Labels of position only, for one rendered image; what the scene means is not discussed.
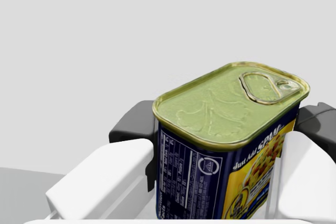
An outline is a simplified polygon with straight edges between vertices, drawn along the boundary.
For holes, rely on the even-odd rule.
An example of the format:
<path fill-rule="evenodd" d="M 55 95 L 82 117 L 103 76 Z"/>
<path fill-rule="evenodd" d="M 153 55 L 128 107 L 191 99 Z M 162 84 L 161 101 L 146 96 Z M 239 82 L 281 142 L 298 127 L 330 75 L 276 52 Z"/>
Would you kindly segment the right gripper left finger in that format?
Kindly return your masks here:
<path fill-rule="evenodd" d="M 46 192 L 52 219 L 134 219 L 155 194 L 157 121 L 152 100 L 134 105 L 93 151 Z"/>

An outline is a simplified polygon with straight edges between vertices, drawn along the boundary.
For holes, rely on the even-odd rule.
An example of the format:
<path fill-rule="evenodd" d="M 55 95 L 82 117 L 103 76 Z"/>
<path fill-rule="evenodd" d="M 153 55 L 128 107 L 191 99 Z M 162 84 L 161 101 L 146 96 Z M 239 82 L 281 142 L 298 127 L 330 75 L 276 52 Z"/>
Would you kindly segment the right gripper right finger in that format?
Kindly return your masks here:
<path fill-rule="evenodd" d="M 336 220 L 336 108 L 299 109 L 276 159 L 265 217 Z"/>

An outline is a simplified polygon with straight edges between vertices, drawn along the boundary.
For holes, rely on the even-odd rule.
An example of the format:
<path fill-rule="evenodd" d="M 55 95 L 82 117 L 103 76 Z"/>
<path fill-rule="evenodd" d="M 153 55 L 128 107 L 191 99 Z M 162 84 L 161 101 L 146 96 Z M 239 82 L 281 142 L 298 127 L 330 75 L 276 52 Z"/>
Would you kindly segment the green and blue rectangular can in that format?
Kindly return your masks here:
<path fill-rule="evenodd" d="M 310 86 L 256 62 L 233 62 L 159 96 L 156 215 L 249 219 Z"/>

